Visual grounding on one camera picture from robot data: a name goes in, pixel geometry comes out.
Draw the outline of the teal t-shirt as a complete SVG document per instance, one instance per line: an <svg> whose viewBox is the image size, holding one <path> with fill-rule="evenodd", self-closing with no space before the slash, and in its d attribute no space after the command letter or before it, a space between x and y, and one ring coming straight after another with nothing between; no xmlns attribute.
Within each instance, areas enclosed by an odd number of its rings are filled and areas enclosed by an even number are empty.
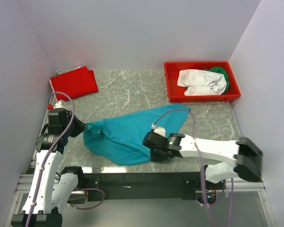
<svg viewBox="0 0 284 227"><path fill-rule="evenodd" d="M87 123L84 145L95 155L119 166L132 166L150 161L149 148L142 145L145 135L157 122L167 134L180 130L188 117L189 107L164 105L113 118Z"/></svg>

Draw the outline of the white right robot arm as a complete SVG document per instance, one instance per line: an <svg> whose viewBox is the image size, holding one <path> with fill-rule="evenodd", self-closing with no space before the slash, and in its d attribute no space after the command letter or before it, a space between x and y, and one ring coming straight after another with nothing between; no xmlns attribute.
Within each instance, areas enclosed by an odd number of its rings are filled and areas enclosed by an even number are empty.
<svg viewBox="0 0 284 227"><path fill-rule="evenodd" d="M174 157L201 157L217 161L214 165L207 164L205 173L198 177L199 185L205 189L234 177L255 183L262 180L263 152L247 137L217 141L172 133L166 138L150 131L142 144L150 149L152 162L163 162Z"/></svg>

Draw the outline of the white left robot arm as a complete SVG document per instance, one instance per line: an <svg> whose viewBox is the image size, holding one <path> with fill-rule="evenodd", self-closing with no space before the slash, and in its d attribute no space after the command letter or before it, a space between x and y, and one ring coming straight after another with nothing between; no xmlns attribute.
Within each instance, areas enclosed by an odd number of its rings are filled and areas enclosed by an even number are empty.
<svg viewBox="0 0 284 227"><path fill-rule="evenodd" d="M65 167L57 186L55 176L69 137L81 134L86 125L72 111L55 107L36 141L36 167L27 200L20 214L13 215L13 227L60 227L62 212L74 190L85 185L80 166Z"/></svg>

